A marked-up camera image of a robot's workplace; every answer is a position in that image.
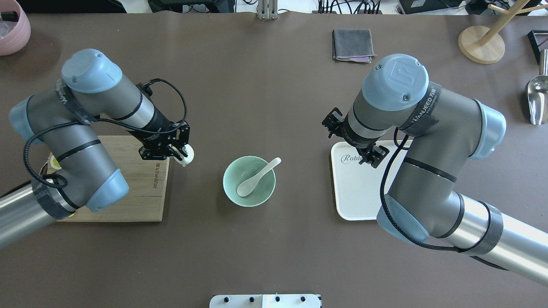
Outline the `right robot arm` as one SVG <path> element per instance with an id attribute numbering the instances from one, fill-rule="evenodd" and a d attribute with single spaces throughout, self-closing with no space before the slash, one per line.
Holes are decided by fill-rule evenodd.
<path id="1" fill-rule="evenodd" d="M 454 191 L 466 162 L 501 143 L 506 121 L 499 111 L 431 82 L 416 58 L 392 54 L 366 76 L 346 116 L 332 115 L 331 134 L 372 166 L 386 157 L 376 142 L 391 128 L 413 139 L 389 191 L 380 191 L 378 224 L 387 232 L 547 284 L 546 232 Z"/>

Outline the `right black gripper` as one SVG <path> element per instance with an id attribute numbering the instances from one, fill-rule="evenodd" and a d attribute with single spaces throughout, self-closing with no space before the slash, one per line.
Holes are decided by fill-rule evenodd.
<path id="1" fill-rule="evenodd" d="M 365 149 L 372 145 L 371 138 L 364 138 L 358 135 L 345 121 L 341 127 L 342 137 L 347 143 L 354 146 L 354 148 Z M 384 158 L 390 153 L 390 150 L 385 146 L 372 145 L 368 151 L 368 164 L 373 168 L 378 168 Z"/>

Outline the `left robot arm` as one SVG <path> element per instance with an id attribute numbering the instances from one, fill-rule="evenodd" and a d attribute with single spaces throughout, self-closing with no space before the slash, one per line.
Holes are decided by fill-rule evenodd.
<path id="1" fill-rule="evenodd" d="M 98 212 L 129 192 L 121 170 L 92 124 L 120 125 L 142 146 L 143 160 L 194 159 L 188 108 L 168 120 L 151 100 L 150 86 L 133 83 L 102 51 L 84 49 L 68 59 L 51 90 L 29 96 L 9 113 L 25 140 L 31 179 L 1 198 L 1 248 L 87 207 Z"/>

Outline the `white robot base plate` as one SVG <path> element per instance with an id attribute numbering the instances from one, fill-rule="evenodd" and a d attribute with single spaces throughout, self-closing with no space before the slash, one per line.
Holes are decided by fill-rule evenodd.
<path id="1" fill-rule="evenodd" d="M 213 296 L 210 308 L 322 308 L 321 295 L 229 294 Z"/>

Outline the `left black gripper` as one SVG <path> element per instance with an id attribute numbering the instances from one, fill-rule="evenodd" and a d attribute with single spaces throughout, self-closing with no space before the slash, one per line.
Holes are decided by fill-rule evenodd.
<path id="1" fill-rule="evenodd" d="M 189 144 L 190 125 L 186 121 L 170 123 L 166 131 L 147 131 L 138 129 L 138 140 L 142 145 L 139 156 L 143 160 L 166 160 L 173 157 L 175 160 L 183 160 L 184 153 L 180 152 L 182 146 Z"/>

